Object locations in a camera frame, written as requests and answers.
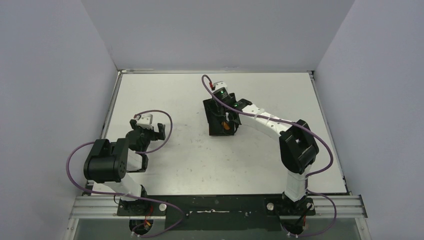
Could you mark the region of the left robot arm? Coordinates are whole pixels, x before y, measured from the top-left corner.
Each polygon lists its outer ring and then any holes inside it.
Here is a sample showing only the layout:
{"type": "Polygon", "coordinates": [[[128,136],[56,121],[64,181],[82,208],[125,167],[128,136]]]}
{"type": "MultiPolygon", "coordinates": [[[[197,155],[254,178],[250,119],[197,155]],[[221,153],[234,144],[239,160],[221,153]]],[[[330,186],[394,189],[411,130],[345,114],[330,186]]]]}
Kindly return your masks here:
{"type": "Polygon", "coordinates": [[[131,130],[123,138],[111,142],[97,139],[84,163],[83,173],[87,180],[104,184],[115,193],[122,193],[120,199],[129,202],[128,208],[137,216],[148,210],[145,188],[136,183],[129,173],[143,173],[148,168],[149,158],[146,154],[152,141],[166,139],[166,126],[157,124],[157,131],[152,125],[153,116],[143,115],[140,119],[129,121],[131,130]]]}

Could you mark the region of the orange black screwdriver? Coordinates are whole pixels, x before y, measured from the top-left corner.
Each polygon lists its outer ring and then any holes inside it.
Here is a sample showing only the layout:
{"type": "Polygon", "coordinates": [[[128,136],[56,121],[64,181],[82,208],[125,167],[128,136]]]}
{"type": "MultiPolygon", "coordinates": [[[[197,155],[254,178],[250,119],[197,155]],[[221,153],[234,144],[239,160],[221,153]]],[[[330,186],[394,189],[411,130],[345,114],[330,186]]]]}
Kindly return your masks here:
{"type": "Polygon", "coordinates": [[[222,127],[226,130],[229,131],[231,129],[231,127],[229,126],[229,124],[226,121],[222,122],[222,127]]]}

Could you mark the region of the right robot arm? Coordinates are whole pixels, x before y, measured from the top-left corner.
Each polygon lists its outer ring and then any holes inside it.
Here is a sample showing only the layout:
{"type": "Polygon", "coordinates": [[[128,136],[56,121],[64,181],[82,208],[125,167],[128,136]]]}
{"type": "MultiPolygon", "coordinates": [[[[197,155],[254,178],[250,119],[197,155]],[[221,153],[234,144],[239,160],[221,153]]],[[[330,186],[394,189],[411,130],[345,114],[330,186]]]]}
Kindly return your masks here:
{"type": "Polygon", "coordinates": [[[213,94],[215,98],[202,102],[210,136],[233,136],[240,125],[246,125],[279,143],[281,162],[288,170],[281,206],[287,214],[295,214],[301,209],[301,199],[307,194],[306,175],[319,153],[314,137],[308,133],[308,124],[301,119],[296,125],[283,123],[282,119],[247,99],[236,100],[235,94],[228,93],[225,87],[217,89],[213,94]],[[220,99],[229,108],[216,99],[220,99]]]}

